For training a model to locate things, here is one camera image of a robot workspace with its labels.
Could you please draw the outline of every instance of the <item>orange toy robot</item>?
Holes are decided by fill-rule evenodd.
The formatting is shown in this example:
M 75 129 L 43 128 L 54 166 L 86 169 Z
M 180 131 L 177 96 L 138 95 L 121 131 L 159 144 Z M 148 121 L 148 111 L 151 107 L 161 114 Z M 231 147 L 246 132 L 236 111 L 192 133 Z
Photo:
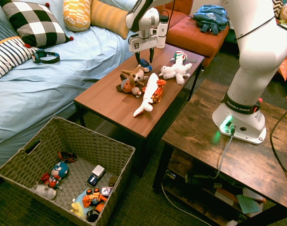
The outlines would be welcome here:
M 95 188 L 94 192 L 92 192 L 91 189 L 88 189 L 87 194 L 82 199 L 82 203 L 84 208 L 87 208 L 89 206 L 97 205 L 100 200 L 107 201 L 107 198 L 100 193 L 99 188 Z

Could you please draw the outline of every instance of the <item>bed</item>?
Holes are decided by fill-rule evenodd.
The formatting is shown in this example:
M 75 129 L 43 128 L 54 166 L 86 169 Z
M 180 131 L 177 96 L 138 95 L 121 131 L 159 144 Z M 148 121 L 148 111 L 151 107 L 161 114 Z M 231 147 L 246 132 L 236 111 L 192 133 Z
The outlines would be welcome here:
M 28 0 L 45 4 L 42 0 Z M 126 11 L 134 0 L 104 0 Z M 56 64 L 32 60 L 14 67 L 0 78 L 0 166 L 23 147 L 47 121 L 75 113 L 73 99 L 131 57 L 127 39 L 107 29 L 91 26 L 72 32 L 63 20 L 63 0 L 49 0 L 50 10 L 73 41 L 45 50 L 60 55 Z M 11 26 L 0 7 L 0 18 Z

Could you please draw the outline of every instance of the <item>small toy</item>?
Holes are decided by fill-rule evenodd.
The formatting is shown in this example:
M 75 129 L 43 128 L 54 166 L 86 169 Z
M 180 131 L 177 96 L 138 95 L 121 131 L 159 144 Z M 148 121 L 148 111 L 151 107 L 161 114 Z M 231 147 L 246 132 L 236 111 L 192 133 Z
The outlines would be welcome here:
M 147 67 L 149 69 L 149 71 L 151 72 L 153 70 L 152 66 L 149 64 L 148 61 L 146 61 L 145 59 L 140 59 L 140 65 L 142 67 Z
M 58 158 L 64 162 L 75 162 L 77 161 L 76 154 L 70 152 L 58 152 Z
M 116 184 L 117 180 L 118 180 L 118 177 L 111 176 L 111 178 L 109 180 L 109 187 L 114 187 L 114 185 Z
M 111 194 L 112 190 L 113 187 L 101 187 L 100 193 L 107 198 Z
M 82 199 L 82 204 L 84 208 L 97 206 L 101 200 L 106 202 L 107 198 L 100 193 L 99 188 L 95 188 L 93 192 L 91 189 L 88 189 L 87 194 Z
M 71 204 L 73 209 L 70 211 L 81 218 L 85 218 L 87 212 L 90 212 L 91 210 L 94 209 L 93 206 L 89 206 L 87 208 L 83 206 L 82 199 L 86 195 L 87 195 L 87 189 L 83 193 L 81 193 L 76 199 L 73 199 L 72 200 L 73 203 Z
M 91 176 L 87 180 L 88 184 L 91 185 L 92 187 L 95 187 L 105 172 L 106 172 L 105 168 L 103 168 L 100 165 L 97 165 L 92 171 Z
M 135 81 L 148 80 L 148 76 L 144 76 L 144 73 L 148 72 L 150 72 L 149 68 L 141 67 L 141 65 L 138 65 L 134 71 L 122 70 L 122 73 L 133 76 Z
M 85 217 L 86 220 L 88 220 L 89 222 L 95 222 L 99 214 L 103 210 L 104 206 L 105 206 L 105 203 L 103 202 L 103 203 L 98 204 L 94 210 L 88 211 Z
M 53 188 L 48 187 L 48 185 L 39 185 L 36 183 L 36 185 L 33 187 L 33 190 L 50 200 L 53 200 L 57 195 L 57 192 Z
M 164 84 L 166 81 L 160 80 L 155 73 L 152 73 L 148 79 L 147 86 L 142 88 L 144 92 L 141 106 L 134 112 L 133 117 L 141 115 L 144 110 L 151 112 L 153 110 L 152 103 L 159 103 L 162 98 Z
M 187 59 L 187 55 L 183 51 L 177 51 L 172 59 L 175 59 L 175 64 L 171 67 L 163 66 L 159 76 L 163 76 L 165 80 L 176 77 L 177 84 L 183 85 L 185 82 L 183 77 L 190 77 L 189 71 L 192 64 L 183 65 L 183 61 Z
M 122 83 L 116 86 L 119 92 L 132 93 L 136 98 L 140 97 L 144 83 L 141 81 L 136 82 L 133 76 L 127 78 L 124 74 L 120 74 L 120 79 Z
M 49 187 L 62 189 L 62 187 L 59 186 L 59 181 L 62 178 L 66 177 L 68 172 L 68 165 L 63 161 L 60 161 L 53 167 L 51 171 L 51 176 L 49 175 L 49 173 L 45 173 L 41 177 L 41 180 L 42 182 L 44 182 L 45 185 L 48 185 Z

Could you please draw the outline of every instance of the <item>black headphones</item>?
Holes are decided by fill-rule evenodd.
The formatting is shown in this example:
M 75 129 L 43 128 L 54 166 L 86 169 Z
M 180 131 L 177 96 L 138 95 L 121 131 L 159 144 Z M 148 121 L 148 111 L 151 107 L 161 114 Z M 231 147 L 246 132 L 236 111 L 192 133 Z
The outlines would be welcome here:
M 46 56 L 55 56 L 55 58 L 51 60 L 42 60 L 41 57 Z M 46 52 L 42 48 L 38 49 L 35 53 L 32 54 L 32 61 L 36 64 L 43 63 L 43 64 L 54 64 L 57 63 L 60 60 L 58 53 L 52 53 L 52 52 Z

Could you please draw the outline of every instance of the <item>white water bottle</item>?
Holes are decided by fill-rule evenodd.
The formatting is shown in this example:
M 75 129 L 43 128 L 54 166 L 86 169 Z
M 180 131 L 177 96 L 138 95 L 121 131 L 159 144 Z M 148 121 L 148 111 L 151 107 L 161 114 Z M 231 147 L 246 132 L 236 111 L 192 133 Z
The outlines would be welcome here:
M 157 27 L 157 35 L 158 35 L 158 46 L 157 46 L 157 48 L 164 48 L 167 29 L 168 29 L 168 16 L 161 15 L 160 16 L 160 23 Z

